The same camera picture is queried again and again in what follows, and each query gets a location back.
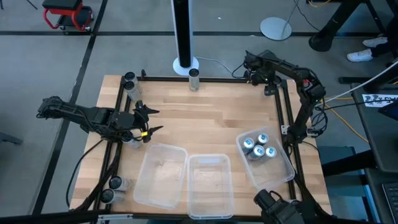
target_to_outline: red chair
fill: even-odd
[[[93,21],[93,10],[83,6],[82,0],[45,0],[43,2],[43,17],[52,29],[65,30],[66,27],[75,27],[76,30],[90,31],[88,26]],[[53,26],[47,19],[47,13],[61,15],[57,24]]]

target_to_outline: plastic storage bin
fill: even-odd
[[[180,203],[187,159],[188,153],[181,147],[149,145],[134,188],[134,200],[159,208],[175,208]]]
[[[247,156],[242,151],[243,141],[246,138],[251,138],[256,142],[258,135],[261,133],[266,133],[269,137],[268,143],[264,145],[264,149],[273,146],[277,151],[276,156],[269,158],[265,155],[257,160],[247,159]],[[258,191],[262,189],[272,190],[278,185],[294,178],[293,166],[286,156],[279,138],[276,138],[275,133],[272,128],[263,127],[248,131],[236,137],[236,145],[246,168],[246,174],[250,177]]]
[[[225,154],[192,155],[188,162],[188,215],[192,219],[231,218],[231,163]]]

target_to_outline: white pole base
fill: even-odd
[[[260,23],[260,30],[264,36],[271,40],[284,40],[292,35],[292,27],[278,17],[269,17]]]
[[[176,58],[173,62],[173,69],[174,69],[175,73],[177,73],[181,76],[189,76],[189,71],[193,68],[199,69],[199,61],[195,57],[192,60],[191,67],[188,67],[188,68],[181,67],[180,60],[178,58]]]

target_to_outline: can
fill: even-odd
[[[122,134],[122,142],[128,144],[133,149],[138,149],[141,146],[140,141],[136,141],[133,138],[133,134],[131,131],[126,131]]]
[[[254,141],[251,138],[246,138],[243,141],[243,147],[242,147],[242,151],[243,153],[247,154],[249,152],[251,152],[253,150],[254,147]]]
[[[101,192],[101,202],[105,204],[122,202],[124,197],[124,192],[118,190],[105,189]]]
[[[266,155],[270,158],[274,158],[276,156],[276,149],[272,146],[266,149]]]
[[[127,72],[124,75],[124,79],[127,82],[133,82],[135,84],[135,86],[138,87],[139,93],[142,94],[142,88],[141,88],[141,86],[138,82],[138,78],[137,78],[136,74],[134,74],[134,72]]]
[[[109,180],[109,188],[112,190],[120,190],[120,191],[127,191],[132,187],[132,180],[122,178],[120,176],[113,176]]]
[[[124,84],[124,89],[127,91],[131,101],[137,102],[141,100],[141,93],[139,93],[136,84],[133,82],[126,82],[126,84]]]
[[[195,68],[189,70],[189,89],[191,91],[199,90],[199,70]]]
[[[264,147],[262,146],[254,146],[254,149],[248,154],[248,159],[258,159],[261,158],[265,154]]]
[[[263,146],[263,145],[267,144],[268,140],[269,140],[268,135],[266,133],[261,133],[257,136],[256,145]]]

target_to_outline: person's shoe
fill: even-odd
[[[362,44],[367,47],[376,47],[379,44],[387,43],[387,41],[387,37],[376,37],[374,39],[364,40],[362,41]]]
[[[371,49],[350,53],[347,58],[352,62],[367,62],[373,59]]]

